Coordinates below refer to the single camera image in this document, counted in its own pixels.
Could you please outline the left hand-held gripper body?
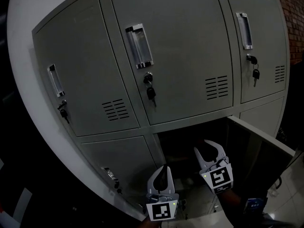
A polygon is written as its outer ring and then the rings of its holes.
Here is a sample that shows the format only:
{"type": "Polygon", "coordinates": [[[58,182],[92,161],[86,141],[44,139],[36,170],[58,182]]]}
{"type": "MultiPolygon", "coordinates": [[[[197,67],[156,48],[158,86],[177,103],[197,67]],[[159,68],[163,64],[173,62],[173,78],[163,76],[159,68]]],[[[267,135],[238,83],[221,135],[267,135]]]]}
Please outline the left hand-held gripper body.
{"type": "Polygon", "coordinates": [[[146,208],[151,221],[164,221],[176,217],[179,194],[148,194],[146,208]]]}

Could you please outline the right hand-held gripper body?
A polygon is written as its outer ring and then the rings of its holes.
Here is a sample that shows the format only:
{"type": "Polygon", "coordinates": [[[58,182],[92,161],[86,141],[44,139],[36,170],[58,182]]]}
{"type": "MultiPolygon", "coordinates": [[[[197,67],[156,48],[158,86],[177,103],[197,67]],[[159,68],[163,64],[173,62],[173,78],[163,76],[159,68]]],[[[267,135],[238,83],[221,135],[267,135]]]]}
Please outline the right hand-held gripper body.
{"type": "Polygon", "coordinates": [[[225,192],[233,187],[232,167],[227,157],[212,165],[208,171],[201,170],[199,174],[213,194],[225,192]]]}

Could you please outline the grey metal locker cabinet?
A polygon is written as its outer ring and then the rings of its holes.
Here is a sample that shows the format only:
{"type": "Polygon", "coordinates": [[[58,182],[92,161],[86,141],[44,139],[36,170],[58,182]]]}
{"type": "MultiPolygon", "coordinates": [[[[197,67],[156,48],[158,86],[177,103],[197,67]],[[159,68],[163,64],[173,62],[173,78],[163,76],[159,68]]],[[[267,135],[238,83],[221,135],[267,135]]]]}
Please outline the grey metal locker cabinet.
{"type": "Polygon", "coordinates": [[[225,151],[229,116],[276,139],[289,81],[279,0],[66,0],[32,36],[46,92],[80,157],[111,193],[118,180],[118,196],[143,214],[147,181],[161,166],[179,194],[174,219],[217,206],[194,147],[205,161],[204,140],[225,151]],[[258,61],[256,87],[247,54],[258,61]]]}

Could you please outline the person's left forearm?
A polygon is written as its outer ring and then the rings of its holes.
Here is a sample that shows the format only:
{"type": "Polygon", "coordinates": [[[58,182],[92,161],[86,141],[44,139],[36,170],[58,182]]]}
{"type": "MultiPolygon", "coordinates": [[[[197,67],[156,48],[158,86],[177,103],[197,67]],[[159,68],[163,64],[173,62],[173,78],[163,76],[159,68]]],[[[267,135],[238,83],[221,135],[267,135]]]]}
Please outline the person's left forearm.
{"type": "Polygon", "coordinates": [[[162,221],[150,221],[149,219],[145,219],[140,228],[162,228],[162,221]]]}

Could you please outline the person's right forearm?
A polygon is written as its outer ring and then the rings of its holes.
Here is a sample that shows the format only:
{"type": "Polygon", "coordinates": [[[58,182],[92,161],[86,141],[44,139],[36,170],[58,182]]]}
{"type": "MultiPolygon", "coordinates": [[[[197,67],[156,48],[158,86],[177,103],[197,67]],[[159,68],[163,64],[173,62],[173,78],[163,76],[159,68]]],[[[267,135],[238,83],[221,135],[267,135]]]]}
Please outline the person's right forearm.
{"type": "Polygon", "coordinates": [[[223,211],[234,228],[242,227],[241,198],[232,190],[217,195],[223,211]]]}

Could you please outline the grey locker door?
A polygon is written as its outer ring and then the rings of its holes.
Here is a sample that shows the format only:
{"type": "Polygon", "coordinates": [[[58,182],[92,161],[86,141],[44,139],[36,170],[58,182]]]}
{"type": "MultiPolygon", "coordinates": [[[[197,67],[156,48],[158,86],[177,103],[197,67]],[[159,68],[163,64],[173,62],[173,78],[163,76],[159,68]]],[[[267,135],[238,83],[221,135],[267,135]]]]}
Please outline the grey locker door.
{"type": "Polygon", "coordinates": [[[226,155],[233,171],[233,190],[241,197],[265,197],[295,151],[237,117],[227,118],[226,155]]]}

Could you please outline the black smartphone on wrist mount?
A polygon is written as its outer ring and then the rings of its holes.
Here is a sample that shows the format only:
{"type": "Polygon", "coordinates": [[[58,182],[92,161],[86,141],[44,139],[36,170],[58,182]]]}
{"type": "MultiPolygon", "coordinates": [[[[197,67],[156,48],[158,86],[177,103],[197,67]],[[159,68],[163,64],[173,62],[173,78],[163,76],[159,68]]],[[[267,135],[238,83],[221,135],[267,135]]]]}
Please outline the black smartphone on wrist mount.
{"type": "Polygon", "coordinates": [[[244,214],[262,212],[265,207],[265,200],[263,198],[249,198],[245,202],[244,214]]]}

